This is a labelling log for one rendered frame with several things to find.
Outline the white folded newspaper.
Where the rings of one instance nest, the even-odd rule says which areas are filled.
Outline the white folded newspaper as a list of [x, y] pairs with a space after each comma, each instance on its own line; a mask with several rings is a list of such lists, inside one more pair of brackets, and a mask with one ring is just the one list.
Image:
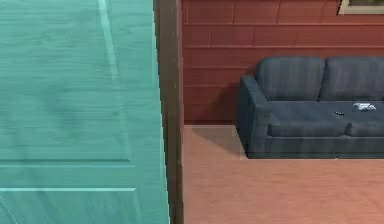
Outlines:
[[353, 106], [359, 111], [376, 110], [375, 105], [371, 103], [354, 103]]

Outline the dark blue sofa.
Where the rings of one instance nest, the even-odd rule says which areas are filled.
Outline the dark blue sofa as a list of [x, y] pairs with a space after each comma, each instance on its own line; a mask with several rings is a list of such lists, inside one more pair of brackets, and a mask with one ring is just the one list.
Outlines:
[[384, 158], [384, 57], [264, 58], [240, 79], [235, 127], [250, 159]]

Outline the teal room door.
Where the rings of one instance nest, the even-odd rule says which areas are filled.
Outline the teal room door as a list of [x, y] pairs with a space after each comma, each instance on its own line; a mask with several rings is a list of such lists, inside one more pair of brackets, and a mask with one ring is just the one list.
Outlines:
[[0, 224], [170, 224], [153, 0], [0, 0]]

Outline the framed wall picture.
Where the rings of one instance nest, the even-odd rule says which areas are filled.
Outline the framed wall picture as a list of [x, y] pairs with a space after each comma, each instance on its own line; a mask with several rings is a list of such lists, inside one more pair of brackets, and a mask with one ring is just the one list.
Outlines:
[[384, 15], [384, 0], [340, 0], [338, 15]]

